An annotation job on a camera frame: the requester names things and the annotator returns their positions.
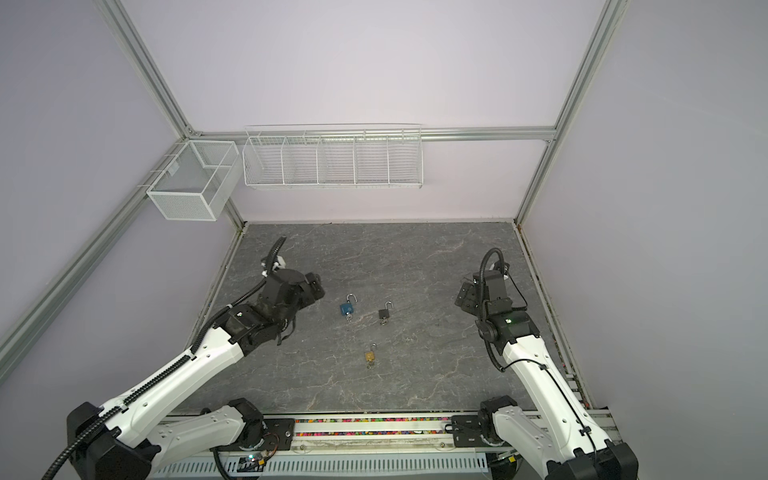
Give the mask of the blue padlock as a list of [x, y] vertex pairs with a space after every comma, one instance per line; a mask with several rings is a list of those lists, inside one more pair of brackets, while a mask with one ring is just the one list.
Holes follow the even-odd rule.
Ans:
[[343, 317], [349, 318], [355, 312], [355, 305], [358, 303], [358, 299], [355, 294], [349, 293], [346, 296], [346, 300], [339, 306], [340, 313]]

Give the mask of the dark grey padlock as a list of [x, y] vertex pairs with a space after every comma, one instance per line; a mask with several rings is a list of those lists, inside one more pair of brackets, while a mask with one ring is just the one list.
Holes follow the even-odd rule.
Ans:
[[389, 322], [391, 318], [391, 310], [393, 307], [394, 303], [392, 301], [387, 301], [384, 305], [384, 308], [378, 311], [379, 323], [381, 325], [386, 325]]

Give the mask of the brass padlock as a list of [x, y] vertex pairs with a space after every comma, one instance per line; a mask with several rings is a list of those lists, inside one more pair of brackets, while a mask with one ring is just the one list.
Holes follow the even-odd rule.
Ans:
[[364, 353], [364, 358], [366, 362], [366, 367], [368, 369], [371, 369], [375, 366], [376, 362], [376, 350], [377, 350], [377, 344], [371, 343], [368, 345], [367, 350]]

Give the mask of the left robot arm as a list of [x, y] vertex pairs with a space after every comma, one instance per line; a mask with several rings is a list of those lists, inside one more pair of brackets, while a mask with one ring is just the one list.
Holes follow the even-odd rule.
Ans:
[[262, 260], [262, 278], [209, 318], [191, 344], [126, 392], [67, 417], [67, 445], [44, 478], [71, 464], [82, 479], [146, 479], [168, 464], [224, 446], [257, 447], [263, 416], [240, 398], [191, 419], [164, 425], [178, 405], [221, 371], [268, 342], [282, 344], [297, 313], [324, 297], [321, 279], [286, 267], [279, 237]]

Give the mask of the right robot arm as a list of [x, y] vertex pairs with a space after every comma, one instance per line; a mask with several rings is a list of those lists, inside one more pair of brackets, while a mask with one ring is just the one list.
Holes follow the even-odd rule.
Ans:
[[506, 286], [513, 280], [503, 252], [493, 247], [465, 281], [456, 305], [474, 318], [494, 368], [513, 371], [544, 424], [537, 426], [509, 396], [482, 402], [481, 435], [507, 443], [543, 479], [635, 479], [639, 460], [613, 441], [576, 398], [547, 350], [538, 327]]

